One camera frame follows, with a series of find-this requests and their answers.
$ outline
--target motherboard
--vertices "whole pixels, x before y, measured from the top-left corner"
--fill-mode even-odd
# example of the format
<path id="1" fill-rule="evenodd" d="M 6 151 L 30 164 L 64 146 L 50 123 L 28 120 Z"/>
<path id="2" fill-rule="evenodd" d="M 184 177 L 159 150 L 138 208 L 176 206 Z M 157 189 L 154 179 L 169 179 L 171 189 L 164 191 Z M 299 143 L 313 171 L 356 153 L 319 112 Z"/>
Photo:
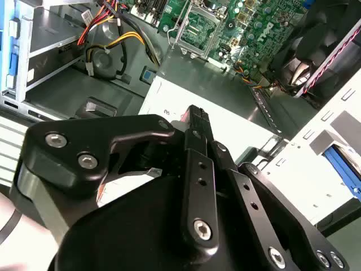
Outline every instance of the motherboard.
<path id="1" fill-rule="evenodd" d="M 124 1 L 131 14 L 174 38 L 184 54 L 221 68 L 240 65 L 254 81 L 307 12 L 307 0 Z"/>
<path id="2" fill-rule="evenodd" d="M 303 4 L 304 0 L 205 0 L 201 4 L 205 10 L 216 17 L 217 13 L 225 14 L 223 18 L 218 17 L 219 29 L 208 35 L 212 44 L 207 58 L 229 67 L 240 63 L 246 76 L 259 81 L 262 72 L 306 13 Z M 198 44 L 198 36 L 204 36 L 204 22 L 195 23 L 185 16 L 184 11 L 181 14 L 184 5 L 194 4 L 187 0 L 168 1 L 159 31 L 174 28 L 170 36 L 177 38 L 181 29 L 182 36 L 192 36 L 191 45 Z M 182 29 L 184 20 L 185 25 L 192 26 L 191 31 Z"/>

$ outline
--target cooling fan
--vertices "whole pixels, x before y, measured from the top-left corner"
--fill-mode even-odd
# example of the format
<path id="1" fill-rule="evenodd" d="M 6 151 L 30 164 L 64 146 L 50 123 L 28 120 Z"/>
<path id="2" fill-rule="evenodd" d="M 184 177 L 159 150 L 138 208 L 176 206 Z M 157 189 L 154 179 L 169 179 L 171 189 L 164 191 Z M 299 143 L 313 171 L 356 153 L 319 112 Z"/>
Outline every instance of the cooling fan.
<path id="1" fill-rule="evenodd" d="M 274 57 L 266 76 L 289 95 L 301 93 L 314 107 L 323 106 L 338 90 L 338 84 L 360 66 L 360 28 L 345 39 L 360 24 L 360 18 L 358 0 L 316 1 Z M 340 44 L 343 46 L 335 54 Z M 320 73 L 318 68 L 325 63 L 327 67 Z"/>

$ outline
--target green circuit board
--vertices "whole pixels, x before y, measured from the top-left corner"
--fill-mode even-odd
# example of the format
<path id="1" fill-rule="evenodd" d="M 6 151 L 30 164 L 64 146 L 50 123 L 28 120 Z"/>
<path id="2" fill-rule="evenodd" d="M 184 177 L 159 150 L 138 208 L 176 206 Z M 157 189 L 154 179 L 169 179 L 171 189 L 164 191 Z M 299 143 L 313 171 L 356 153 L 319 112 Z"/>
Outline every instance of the green circuit board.
<path id="1" fill-rule="evenodd" d="M 261 72 L 267 69 L 270 61 L 292 33 L 294 26 L 307 11 L 303 7 L 304 0 L 211 1 L 214 1 L 214 8 L 227 6 L 227 13 L 214 34 L 216 36 L 208 57 L 229 66 L 240 62 L 243 70 L 255 81 L 261 79 Z M 175 26 L 186 3 L 186 0 L 168 1 L 160 19 L 159 31 L 163 31 L 165 25 L 166 29 Z M 206 20 L 198 18 L 197 21 L 193 20 L 192 27 L 204 29 L 207 24 L 209 23 Z M 191 37 L 188 30 L 186 28 L 184 31 L 188 33 L 183 32 L 182 36 L 189 36 L 189 43 L 193 45 L 196 42 L 195 37 Z M 177 31 L 170 32 L 170 35 L 175 37 Z"/>
<path id="2" fill-rule="evenodd" d="M 188 19 L 189 23 L 180 39 L 200 50 L 205 50 L 209 36 L 216 28 L 215 23 L 193 12 L 189 14 Z"/>

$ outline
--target capacitor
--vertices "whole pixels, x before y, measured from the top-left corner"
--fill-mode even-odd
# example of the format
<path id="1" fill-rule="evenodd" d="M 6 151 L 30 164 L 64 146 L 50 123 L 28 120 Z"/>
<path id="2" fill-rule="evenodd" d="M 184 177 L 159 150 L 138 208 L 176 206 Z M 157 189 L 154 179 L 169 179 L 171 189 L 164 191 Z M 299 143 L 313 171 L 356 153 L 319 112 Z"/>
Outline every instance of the capacitor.
<path id="1" fill-rule="evenodd" d="M 257 21 L 257 22 L 254 23 L 254 27 L 262 28 L 262 23 L 260 21 Z"/>
<path id="2" fill-rule="evenodd" d="M 265 14 L 271 14 L 271 11 L 272 9 L 270 7 L 265 7 L 265 9 L 263 10 Z"/>

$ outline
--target wire bundle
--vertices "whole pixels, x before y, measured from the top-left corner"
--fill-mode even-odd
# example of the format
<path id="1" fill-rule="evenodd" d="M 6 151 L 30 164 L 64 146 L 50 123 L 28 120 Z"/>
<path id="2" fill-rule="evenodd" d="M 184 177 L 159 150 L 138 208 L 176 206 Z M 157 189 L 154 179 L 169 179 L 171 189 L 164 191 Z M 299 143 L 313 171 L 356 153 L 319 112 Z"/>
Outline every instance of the wire bundle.
<path id="1" fill-rule="evenodd" d="M 137 32 L 127 32 L 123 35 L 121 35 L 118 39 L 115 41 L 109 43 L 108 45 L 100 45 L 100 44 L 94 44 L 91 45 L 89 48 L 86 49 L 86 61 L 91 62 L 92 61 L 92 55 L 95 48 L 102 49 L 102 50 L 109 50 L 111 48 L 114 48 L 115 46 L 119 45 L 121 42 L 126 40 L 127 38 L 135 37 L 137 38 L 142 44 L 144 44 L 143 39 Z"/>
<path id="2" fill-rule="evenodd" d="M 111 6 L 113 8 L 115 8 L 115 10 L 117 10 L 118 7 L 118 0 L 113 0 Z M 99 12 L 97 13 L 97 15 L 94 17 L 94 19 L 92 19 L 92 21 L 90 22 L 90 24 L 85 28 L 85 30 L 83 31 L 83 33 L 81 34 L 79 40 L 78 40 L 78 45 L 83 45 L 85 43 L 85 39 L 87 34 L 89 33 L 90 30 L 92 30 L 92 28 L 96 25 L 100 25 L 105 23 L 106 21 L 114 18 L 114 16 L 110 16 L 111 11 L 107 8 L 105 8 L 105 5 L 103 5 L 101 7 L 101 9 L 99 10 Z"/>
<path id="3" fill-rule="evenodd" d="M 118 39 L 116 39 L 115 41 L 109 43 L 108 45 L 92 45 L 92 46 L 90 46 L 86 50 L 87 62 L 91 62 L 93 50 L 95 48 L 103 49 L 106 52 L 108 52 L 109 49 L 114 48 L 115 46 L 117 46 L 119 44 L 122 44 L 123 55 L 124 55 L 124 66 L 123 66 L 122 72 L 119 73 L 119 75 L 123 74 L 125 65 L 126 65 L 126 51 L 125 51 L 125 45 L 122 42 L 124 40 L 126 40 L 127 38 L 135 37 L 145 46 L 146 54 L 149 57 L 149 59 L 151 60 L 151 62 L 155 63 L 159 67 L 160 61 L 158 60 L 158 57 L 156 56 L 155 49 L 153 47 L 153 44 L 149 40 L 149 38 L 138 27 L 138 25 L 135 24 L 130 18 L 125 16 L 123 13 L 118 12 L 118 8 L 120 8 L 121 10 L 128 10 L 129 8 L 127 7 L 127 5 L 125 5 L 123 3 L 119 3 L 118 0 L 112 0 L 111 4 L 108 4 L 108 3 L 110 3 L 110 1 L 111 0 L 104 1 L 104 5 L 101 7 L 99 12 L 95 16 L 95 18 L 91 21 L 91 23 L 87 26 L 87 28 L 84 30 L 83 34 L 79 38 L 78 45 L 82 45 L 85 43 L 85 39 L 86 39 L 88 32 L 94 26 L 100 25 L 114 17 L 116 17 L 118 20 L 118 32 L 119 32 L 120 37 Z M 125 34 L 122 34 L 122 27 L 120 24 L 121 20 L 126 22 L 129 26 L 131 26 L 135 30 L 135 32 L 127 32 Z"/>
<path id="4" fill-rule="evenodd" d="M 261 89 L 262 86 L 260 86 L 260 85 L 256 84 L 255 82 L 253 82 L 251 79 L 248 78 L 248 75 L 244 74 L 244 71 L 243 71 L 240 64 L 241 64 L 240 61 L 236 62 L 235 66 L 234 66 L 234 69 L 235 69 L 236 72 L 241 74 L 243 82 L 245 82 L 246 85 L 253 87 L 254 89 Z"/>

